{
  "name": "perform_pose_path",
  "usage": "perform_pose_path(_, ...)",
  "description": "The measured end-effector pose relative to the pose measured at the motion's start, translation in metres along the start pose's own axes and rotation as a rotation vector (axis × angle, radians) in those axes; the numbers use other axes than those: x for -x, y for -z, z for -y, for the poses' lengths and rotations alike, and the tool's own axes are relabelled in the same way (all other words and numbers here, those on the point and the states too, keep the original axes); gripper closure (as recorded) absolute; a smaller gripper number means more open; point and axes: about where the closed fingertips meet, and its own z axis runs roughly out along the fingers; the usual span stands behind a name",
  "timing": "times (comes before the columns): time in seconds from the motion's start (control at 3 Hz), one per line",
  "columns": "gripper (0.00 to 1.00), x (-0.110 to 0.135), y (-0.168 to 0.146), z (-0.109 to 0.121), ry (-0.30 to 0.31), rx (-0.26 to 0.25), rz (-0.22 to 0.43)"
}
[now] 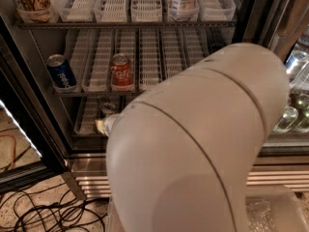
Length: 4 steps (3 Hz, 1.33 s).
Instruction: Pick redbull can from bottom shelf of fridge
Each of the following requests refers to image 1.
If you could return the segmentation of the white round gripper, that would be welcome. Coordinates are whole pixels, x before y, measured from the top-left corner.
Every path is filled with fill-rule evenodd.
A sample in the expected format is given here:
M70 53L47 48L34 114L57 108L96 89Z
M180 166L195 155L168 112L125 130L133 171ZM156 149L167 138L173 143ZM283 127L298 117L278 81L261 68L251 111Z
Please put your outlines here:
M109 117L107 117L105 119L105 121L103 119L96 119L95 124L96 124L97 131L102 133L102 134L106 134L107 136L109 136L111 134L111 131L112 131L114 124L119 119L120 119L119 114L110 115Z

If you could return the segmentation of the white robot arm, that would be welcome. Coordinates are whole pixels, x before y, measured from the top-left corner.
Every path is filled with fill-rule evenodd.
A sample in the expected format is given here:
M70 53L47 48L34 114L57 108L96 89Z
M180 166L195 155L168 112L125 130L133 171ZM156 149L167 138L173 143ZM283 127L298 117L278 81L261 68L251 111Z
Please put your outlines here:
M247 177L288 96L282 61L235 43L110 116L107 175L125 231L247 232Z

